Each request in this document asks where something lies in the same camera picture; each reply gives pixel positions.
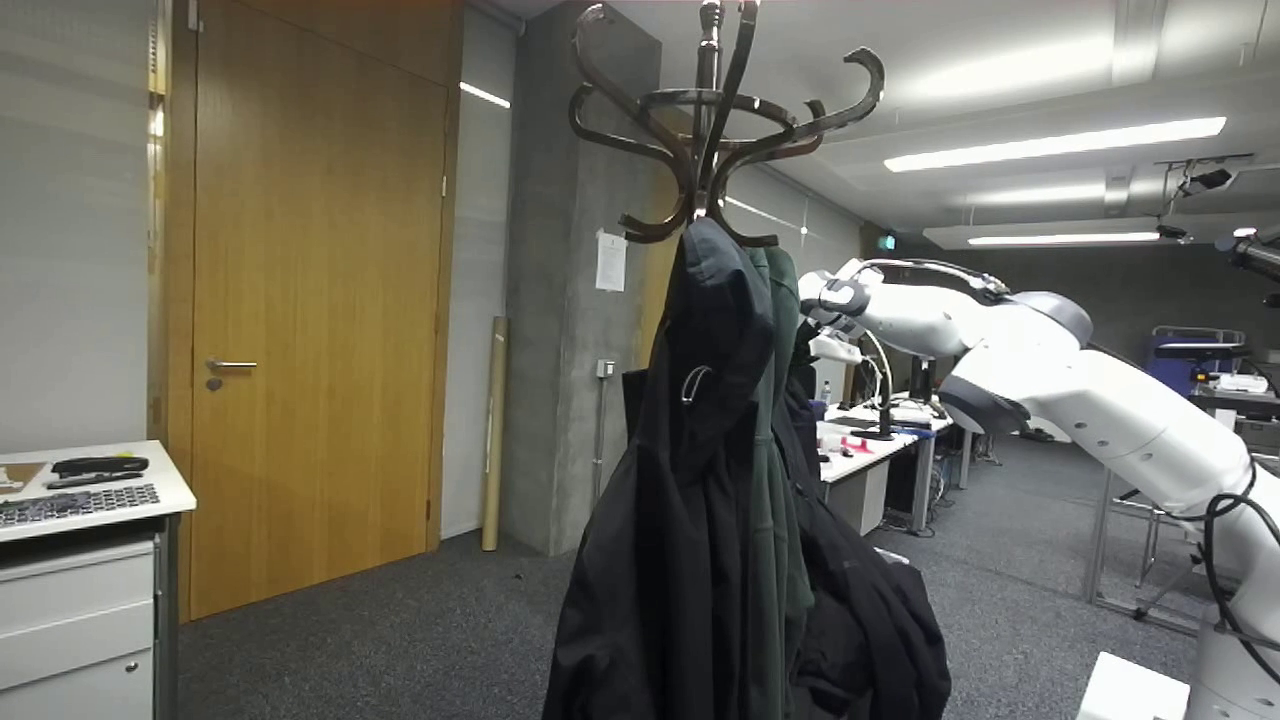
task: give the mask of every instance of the office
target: office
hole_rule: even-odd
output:
[[[1126,17],[1126,31],[1134,24],[1181,31],[1169,50],[1156,45],[1147,78],[1136,78],[1140,87],[1199,79],[1230,91],[1212,68],[1246,63],[1246,78],[1265,78],[1271,68],[1275,21],[1269,5],[1247,5],[1254,17],[1240,5],[1219,31],[1237,30],[1237,39],[1247,39],[1246,60],[1240,45],[1219,39],[1209,50],[1209,68],[1187,68],[1193,79],[1183,79],[1178,60],[1198,56],[1198,45],[1187,45],[1183,31],[1199,30],[1199,21],[1193,24],[1183,17],[1187,8],[1169,5],[1163,17],[1156,12],[1154,21],[1144,17],[1154,8],[1122,5],[1122,12],[1134,12]],[[36,5],[17,5],[12,12],[43,21]],[[30,102],[12,105],[26,118],[7,125],[4,140],[12,153],[34,157],[26,166],[30,174],[4,176],[4,189],[12,189],[4,200],[12,228],[4,235],[4,330],[7,338],[36,338],[4,343],[4,396],[19,408],[4,411],[4,453],[162,438],[202,504],[189,518],[186,553],[193,558],[186,558],[186,574],[193,574],[193,590],[186,590],[186,611],[224,617],[241,605],[291,597],[291,590],[419,558],[439,542],[449,550],[449,538],[476,531],[487,338],[494,316],[507,316],[513,411],[506,424],[502,529],[533,553],[571,553],[602,486],[625,453],[618,374],[635,370],[644,356],[642,338],[651,332],[665,298],[651,279],[659,272],[651,269],[671,256],[671,246],[618,250],[613,235],[602,235],[602,228],[622,231],[622,213],[651,219],[668,206],[651,166],[568,136],[568,108],[548,91],[571,91],[577,84],[568,24],[554,30],[554,21],[535,21],[535,12],[526,8],[515,17],[526,31],[513,31],[497,12],[469,12],[466,24],[466,12],[430,8],[426,17],[396,17],[396,31],[466,30],[469,39],[461,39],[461,31],[439,31],[439,39],[414,45],[396,31],[386,35],[390,24],[379,21],[341,8],[291,17],[291,5],[202,5],[195,21],[186,17],[189,8],[171,8],[179,31],[171,45],[171,84],[154,91],[156,105],[163,102],[163,215],[156,219],[156,231],[145,213],[149,170],[135,160],[149,148],[149,105],[128,105],[128,91],[119,87],[128,84],[128,72],[119,79],[109,78],[109,56],[145,78],[154,5],[133,5],[133,12],[98,8],[92,21],[86,17],[90,8],[78,8],[86,24],[69,24],[78,12],[43,12],[49,24],[60,30],[43,31],[58,54],[34,45],[40,31],[26,31],[26,45],[17,45],[30,60],[17,63],[12,84],[17,91],[30,91]],[[913,127],[900,127],[907,125],[907,108],[891,96],[891,78],[913,78],[900,68],[904,60],[891,60],[891,50],[913,39],[913,17],[891,21],[900,31],[891,50],[855,31],[831,31],[841,50],[820,50],[826,31],[812,31],[812,60],[768,60],[775,45],[768,31],[785,31],[789,24],[795,21],[789,21],[785,8],[762,12],[762,50],[754,54],[745,91],[762,87],[795,118],[803,118],[807,96],[829,102],[838,112],[855,96],[855,87],[846,96],[846,79],[855,79],[855,68],[841,63],[855,39],[881,54],[890,72],[890,102],[864,127],[876,127],[876,119],[890,127],[864,133],[852,125],[846,136],[831,133],[820,153],[848,153],[848,170],[890,176],[884,160],[891,153],[926,148],[907,145]],[[1111,5],[1093,8],[1093,24],[1111,30],[1122,17]],[[680,30],[684,35],[696,35],[696,12],[684,12]],[[535,54],[535,45],[546,45],[548,56],[559,54],[559,63],[533,63],[527,54]],[[668,56],[671,63],[691,60],[688,45],[659,50],[644,35],[633,45],[644,60],[607,72],[627,72],[635,84],[659,79]],[[92,68],[90,78],[98,84],[51,72],[64,63]],[[456,91],[456,63],[474,87],[507,96],[513,108]],[[768,79],[789,63],[799,63],[799,72],[831,72],[831,79],[812,79],[812,87],[795,87],[791,96],[758,84],[758,78]],[[1048,84],[1036,91],[1048,91],[1036,96],[1036,105],[1072,102],[1068,91],[1051,102],[1057,87]],[[51,108],[51,102],[64,96],[86,96],[92,108]],[[890,145],[895,127],[900,148],[868,153],[872,140]],[[111,153],[117,160],[128,157],[119,145],[135,145],[124,174],[111,170]],[[515,157],[513,176],[476,176],[474,170],[506,170],[502,145]],[[64,153],[58,157],[60,166],[36,174],[36,160],[51,148]],[[1163,215],[1169,191],[1144,191],[1144,179],[1154,174],[1163,179],[1169,170],[1183,170],[1169,160],[1204,160],[1219,148],[1169,145],[1147,153],[1154,157],[1134,160],[1134,179],[1126,184],[1134,196],[1111,210],[1111,215]],[[1018,288],[1075,298],[1098,322],[1098,350],[1122,361],[1140,361],[1154,325],[1240,330],[1255,356],[1265,356],[1265,350],[1275,350],[1275,338],[1269,338],[1275,325],[1265,310],[1271,286],[1232,269],[1232,260],[1212,250],[1212,231],[1246,228],[1254,210],[1232,210],[1232,228],[1198,226],[1199,206],[1240,206],[1240,196],[1254,196],[1254,184],[1269,179],[1269,145],[1232,145],[1230,153],[1255,157],[1230,160],[1240,170],[1230,191],[1181,200],[1181,210],[1163,215],[1198,235],[1193,246],[952,254],[947,260],[990,269]],[[931,256],[926,228],[942,228],[942,219],[891,210],[891,200],[926,196],[917,184],[942,184],[936,176],[921,174],[917,184],[895,196],[890,179],[864,176],[852,176],[859,189],[841,196],[838,189],[820,189],[820,176],[826,170],[799,160],[795,170],[740,174],[730,189],[730,219],[740,231],[775,231],[799,272],[872,256],[881,231],[900,235],[900,256]],[[86,213],[78,213],[71,200],[43,206],[43,196],[71,196],[69,189],[90,206]],[[1087,210],[1072,206],[1048,213],[1042,206],[977,213],[965,206],[952,213],[952,226],[972,226],[968,215],[984,226],[1033,226],[1085,219]],[[1269,231],[1275,228],[1275,215],[1254,215],[1254,228]],[[162,250],[163,272],[149,272],[149,235]]]

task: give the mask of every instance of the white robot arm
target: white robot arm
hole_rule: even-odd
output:
[[[1204,632],[1187,718],[1280,718],[1280,479],[1232,428],[1147,374],[1093,353],[1079,306],[968,279],[980,286],[992,306],[945,286],[890,286],[884,260],[848,260],[841,272],[799,276],[799,306],[820,325],[872,330],[907,356],[957,361],[942,403],[960,424],[1042,415],[1163,513],[1204,525],[1230,628]]]

